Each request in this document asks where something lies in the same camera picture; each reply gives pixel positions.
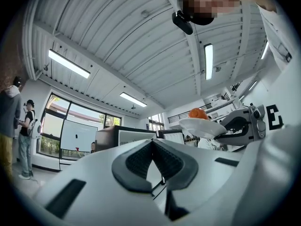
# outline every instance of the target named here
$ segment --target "yellow pants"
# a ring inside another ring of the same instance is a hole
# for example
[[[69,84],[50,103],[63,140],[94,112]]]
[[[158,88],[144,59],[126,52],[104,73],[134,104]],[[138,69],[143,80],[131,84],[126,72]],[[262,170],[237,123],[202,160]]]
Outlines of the yellow pants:
[[[6,172],[9,180],[13,179],[12,171],[13,160],[13,139],[0,133],[0,162],[1,166]]]

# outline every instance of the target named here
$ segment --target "white bowl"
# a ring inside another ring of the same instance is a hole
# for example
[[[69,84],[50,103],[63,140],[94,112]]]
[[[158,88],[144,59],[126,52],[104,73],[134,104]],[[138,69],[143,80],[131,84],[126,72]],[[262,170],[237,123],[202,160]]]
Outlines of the white bowl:
[[[205,119],[184,118],[179,124],[194,136],[205,139],[213,139],[227,132],[222,125]]]

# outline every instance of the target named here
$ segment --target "white ceiling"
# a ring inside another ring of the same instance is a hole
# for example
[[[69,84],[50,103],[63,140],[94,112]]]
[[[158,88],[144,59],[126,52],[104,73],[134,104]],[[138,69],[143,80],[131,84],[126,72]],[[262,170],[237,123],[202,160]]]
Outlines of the white ceiling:
[[[33,59],[26,66],[42,71],[42,80],[49,77],[102,106],[142,118],[262,67],[266,35],[255,4],[196,25],[191,36],[173,24],[172,4],[175,0],[31,0],[23,36]],[[210,81],[200,73],[208,43],[214,45],[214,66],[222,68]],[[90,71],[89,78],[49,59],[49,49]],[[131,110],[133,103],[119,96],[123,91],[148,106]]]

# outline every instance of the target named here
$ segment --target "white backpack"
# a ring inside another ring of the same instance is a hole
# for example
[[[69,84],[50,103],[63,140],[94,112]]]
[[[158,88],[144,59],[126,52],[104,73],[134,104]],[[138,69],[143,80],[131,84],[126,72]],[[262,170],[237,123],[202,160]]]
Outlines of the white backpack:
[[[38,121],[38,119],[35,118],[34,112],[30,111],[32,113],[33,120],[29,123],[29,126],[27,128],[27,134],[32,139],[37,139],[42,131],[42,125],[41,122]]]

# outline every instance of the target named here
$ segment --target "hoodie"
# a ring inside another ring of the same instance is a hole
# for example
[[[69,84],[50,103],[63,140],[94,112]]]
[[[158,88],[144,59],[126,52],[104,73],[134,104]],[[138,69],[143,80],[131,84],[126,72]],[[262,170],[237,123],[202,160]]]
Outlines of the hoodie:
[[[21,113],[21,95],[17,86],[9,86],[0,93],[0,133],[13,138]]]

